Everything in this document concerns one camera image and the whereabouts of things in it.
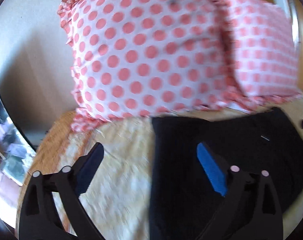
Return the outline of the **wall mirror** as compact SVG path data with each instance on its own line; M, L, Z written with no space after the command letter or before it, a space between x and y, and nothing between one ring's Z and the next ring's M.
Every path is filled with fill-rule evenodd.
M16 228L19 195L36 156L0 98L0 219Z

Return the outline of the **black pants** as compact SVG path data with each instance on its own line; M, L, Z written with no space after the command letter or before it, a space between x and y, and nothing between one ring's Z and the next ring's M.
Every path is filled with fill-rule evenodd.
M167 116L151 123L151 239L199 239L222 203L198 160L201 142L229 165L254 173L266 170L282 216L303 190L303 139L280 108L229 120Z

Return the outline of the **front pink polka-dot pillow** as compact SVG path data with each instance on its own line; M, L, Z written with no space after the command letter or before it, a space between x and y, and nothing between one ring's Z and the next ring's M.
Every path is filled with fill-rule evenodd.
M74 57L74 131L230 104L212 0L62 0L58 15Z

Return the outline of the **pink polka-dot pillow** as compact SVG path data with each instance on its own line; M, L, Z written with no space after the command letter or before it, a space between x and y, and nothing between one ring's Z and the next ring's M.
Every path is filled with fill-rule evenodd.
M243 111L300 94L291 21L264 0L219 0L231 60L230 100Z
M230 104L212 0L62 0L58 15L74 57L74 131Z

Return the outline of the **rear pink polka-dot pillow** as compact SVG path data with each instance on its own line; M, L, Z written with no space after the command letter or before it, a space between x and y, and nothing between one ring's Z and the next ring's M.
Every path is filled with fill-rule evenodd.
M230 100L243 111L300 94L291 21L264 0L219 0L231 60Z

